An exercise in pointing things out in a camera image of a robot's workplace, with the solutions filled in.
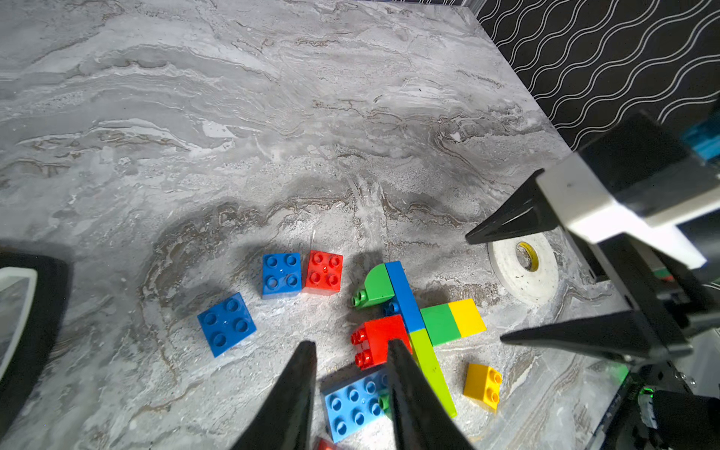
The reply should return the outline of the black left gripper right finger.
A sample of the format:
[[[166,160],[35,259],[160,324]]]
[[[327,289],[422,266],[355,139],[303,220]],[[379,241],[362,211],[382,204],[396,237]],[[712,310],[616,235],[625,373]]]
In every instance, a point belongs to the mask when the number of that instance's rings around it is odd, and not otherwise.
[[[388,343],[390,412],[397,449],[471,449],[406,345]]]

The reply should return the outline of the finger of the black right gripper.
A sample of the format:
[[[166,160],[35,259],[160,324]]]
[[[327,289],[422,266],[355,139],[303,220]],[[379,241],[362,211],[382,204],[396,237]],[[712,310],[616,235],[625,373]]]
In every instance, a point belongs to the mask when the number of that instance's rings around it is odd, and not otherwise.
[[[559,227],[560,221],[537,183],[544,172],[533,172],[493,214],[465,235],[467,243],[487,244]]]

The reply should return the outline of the blue square lego brick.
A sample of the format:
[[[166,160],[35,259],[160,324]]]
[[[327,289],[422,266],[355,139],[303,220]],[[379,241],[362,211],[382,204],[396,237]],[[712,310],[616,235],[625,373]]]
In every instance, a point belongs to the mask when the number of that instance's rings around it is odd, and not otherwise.
[[[299,253],[266,254],[262,257],[262,298],[297,296],[303,289]]]

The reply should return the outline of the yellow square lego brick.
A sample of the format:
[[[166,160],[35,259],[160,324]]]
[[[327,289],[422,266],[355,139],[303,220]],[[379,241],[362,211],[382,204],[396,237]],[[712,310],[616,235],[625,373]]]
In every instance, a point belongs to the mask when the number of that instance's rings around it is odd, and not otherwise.
[[[454,301],[448,304],[462,338],[468,338],[487,330],[473,299]]]

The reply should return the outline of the red square lego brick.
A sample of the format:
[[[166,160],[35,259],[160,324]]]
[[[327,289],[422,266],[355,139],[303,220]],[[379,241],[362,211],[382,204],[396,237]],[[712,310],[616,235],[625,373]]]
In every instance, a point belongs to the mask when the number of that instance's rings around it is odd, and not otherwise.
[[[307,260],[303,292],[333,296],[341,290],[343,256],[312,250]]]

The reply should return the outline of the lime green long lego brick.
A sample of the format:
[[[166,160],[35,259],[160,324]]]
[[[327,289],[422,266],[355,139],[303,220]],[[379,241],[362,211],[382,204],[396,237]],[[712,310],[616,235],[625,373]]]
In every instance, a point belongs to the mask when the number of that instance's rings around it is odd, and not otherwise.
[[[409,335],[414,360],[423,372],[429,386],[450,418],[458,413],[452,399],[439,360],[434,352],[427,330],[420,329]]]

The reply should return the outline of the green small lego brick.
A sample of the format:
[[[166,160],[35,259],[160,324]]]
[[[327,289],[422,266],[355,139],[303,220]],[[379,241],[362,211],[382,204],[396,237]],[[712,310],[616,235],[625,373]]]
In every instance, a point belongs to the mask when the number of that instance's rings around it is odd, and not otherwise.
[[[388,275],[386,265],[378,264],[373,267],[361,287],[352,296],[352,306],[356,309],[365,309],[380,305],[395,296],[395,291]]]
[[[461,332],[448,304],[421,309],[421,314],[433,347],[461,339]]]

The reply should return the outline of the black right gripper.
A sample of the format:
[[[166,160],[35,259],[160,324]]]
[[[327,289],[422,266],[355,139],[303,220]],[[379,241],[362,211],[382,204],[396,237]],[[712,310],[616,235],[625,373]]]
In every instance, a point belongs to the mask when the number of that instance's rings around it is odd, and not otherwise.
[[[716,449],[719,393],[691,390],[674,363],[699,356],[691,337],[719,322],[719,307],[691,273],[669,257],[668,282],[657,279],[631,240],[612,238],[596,250],[631,310],[517,330],[508,345],[553,348],[628,365],[590,449]]]

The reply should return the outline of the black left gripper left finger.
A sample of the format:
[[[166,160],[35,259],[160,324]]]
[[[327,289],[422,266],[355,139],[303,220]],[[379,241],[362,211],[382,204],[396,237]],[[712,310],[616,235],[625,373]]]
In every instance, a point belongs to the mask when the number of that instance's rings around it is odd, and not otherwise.
[[[317,371],[316,344],[304,340],[234,449],[309,449]]]

